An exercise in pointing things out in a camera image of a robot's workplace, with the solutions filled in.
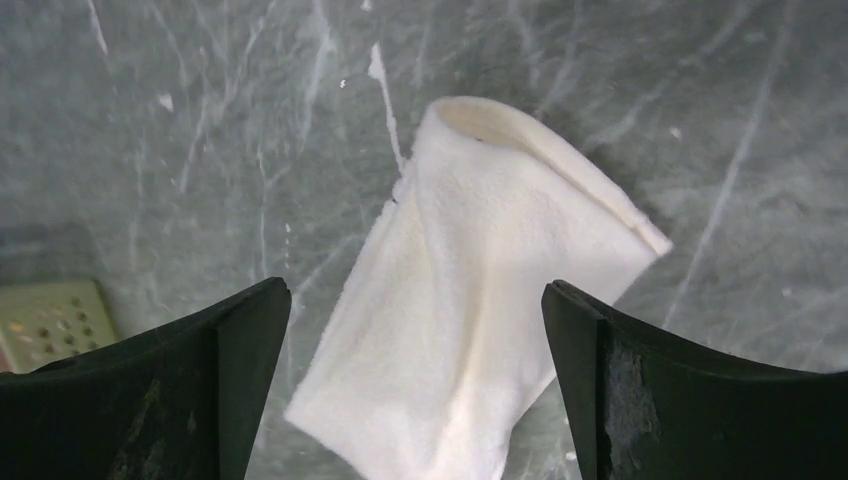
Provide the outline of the white towel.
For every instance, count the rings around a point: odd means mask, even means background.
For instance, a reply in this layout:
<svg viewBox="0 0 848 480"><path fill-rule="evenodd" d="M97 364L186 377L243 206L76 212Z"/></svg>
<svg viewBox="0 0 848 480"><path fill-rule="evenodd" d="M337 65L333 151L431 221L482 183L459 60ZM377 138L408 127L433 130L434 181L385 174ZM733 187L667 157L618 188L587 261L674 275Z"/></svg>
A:
<svg viewBox="0 0 848 480"><path fill-rule="evenodd" d="M367 479L498 479L515 424L555 376L546 285L612 303L671 247L532 116L439 99L286 419Z"/></svg>

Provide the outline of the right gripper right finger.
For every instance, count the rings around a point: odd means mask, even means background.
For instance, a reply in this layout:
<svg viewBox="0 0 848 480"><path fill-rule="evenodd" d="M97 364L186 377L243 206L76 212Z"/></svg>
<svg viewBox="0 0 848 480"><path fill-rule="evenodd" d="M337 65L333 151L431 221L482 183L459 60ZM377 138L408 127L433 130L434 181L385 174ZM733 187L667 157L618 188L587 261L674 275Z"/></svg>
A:
<svg viewBox="0 0 848 480"><path fill-rule="evenodd" d="M585 479L843 479L847 376L722 353L558 280L542 311Z"/></svg>

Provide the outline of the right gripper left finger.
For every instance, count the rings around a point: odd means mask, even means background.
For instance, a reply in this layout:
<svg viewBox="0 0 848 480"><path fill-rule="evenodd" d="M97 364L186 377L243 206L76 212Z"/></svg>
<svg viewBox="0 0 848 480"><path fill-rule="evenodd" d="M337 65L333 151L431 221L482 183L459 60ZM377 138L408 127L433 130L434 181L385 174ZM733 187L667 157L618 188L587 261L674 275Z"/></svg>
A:
<svg viewBox="0 0 848 480"><path fill-rule="evenodd" d="M271 277L204 310L1 377L5 479L241 479L292 304Z"/></svg>

